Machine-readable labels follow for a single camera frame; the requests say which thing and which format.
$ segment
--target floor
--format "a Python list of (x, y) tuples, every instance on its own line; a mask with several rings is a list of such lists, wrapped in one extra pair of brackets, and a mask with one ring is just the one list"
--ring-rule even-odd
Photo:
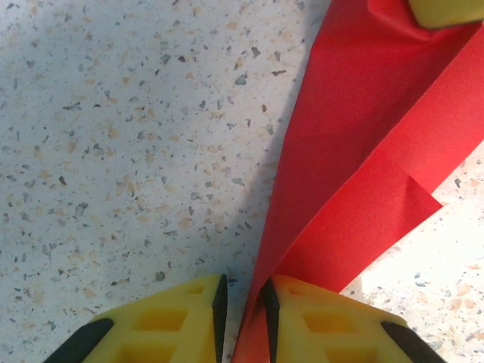
[[(327, 3), (2, 3), (0, 362), (208, 273), (229, 276), (230, 355)], [(484, 361), (484, 144), (435, 195), (448, 205), (344, 293)]]

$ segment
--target black rubber pad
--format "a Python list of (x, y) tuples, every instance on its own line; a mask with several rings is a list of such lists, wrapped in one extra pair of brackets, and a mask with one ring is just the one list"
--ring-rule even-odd
[(381, 326), (412, 362), (445, 363), (412, 329), (391, 321), (382, 321)]
[(278, 355), (279, 336), (279, 304), (278, 294), (275, 291), (272, 279), (268, 279), (261, 289), (261, 296), (265, 305), (265, 319), (267, 322), (267, 335), (269, 339), (269, 358), (275, 363)]
[(82, 363), (113, 326), (105, 318), (80, 327), (44, 363)]
[(215, 354), (217, 363), (222, 363), (225, 322), (227, 321), (227, 304), (227, 275), (222, 275), (212, 302), (213, 327), (215, 329)]

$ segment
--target yellow plastic object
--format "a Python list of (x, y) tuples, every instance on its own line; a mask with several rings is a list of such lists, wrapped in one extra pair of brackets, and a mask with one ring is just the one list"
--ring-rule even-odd
[(484, 19), (484, 0), (408, 0), (417, 22), (438, 29)]
[(277, 363), (411, 363), (381, 326), (399, 316), (303, 281), (276, 275)]
[(114, 326), (84, 363), (216, 363), (212, 306), (222, 277), (198, 278), (97, 316), (93, 321), (110, 318)]

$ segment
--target yellow robot part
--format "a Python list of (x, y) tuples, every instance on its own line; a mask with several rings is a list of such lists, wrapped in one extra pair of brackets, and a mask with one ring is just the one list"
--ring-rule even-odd
[(417, 361), (444, 362), (399, 316), (337, 293), (275, 275), (262, 289), (262, 295), (271, 363), (416, 361), (391, 337), (395, 330), (395, 335), (403, 330), (405, 339), (417, 342), (421, 349), (416, 353)]
[(415, 19), (427, 29), (484, 19), (484, 0), (408, 0)]
[(220, 363), (227, 278), (211, 275), (105, 312), (45, 363)]

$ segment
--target red paper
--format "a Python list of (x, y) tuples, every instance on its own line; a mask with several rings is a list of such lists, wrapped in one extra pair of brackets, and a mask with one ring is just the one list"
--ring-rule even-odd
[(341, 291), (440, 208), (484, 138), (481, 23), (426, 31), (406, 0), (333, 0), (287, 130), (234, 363), (267, 363), (274, 273)]

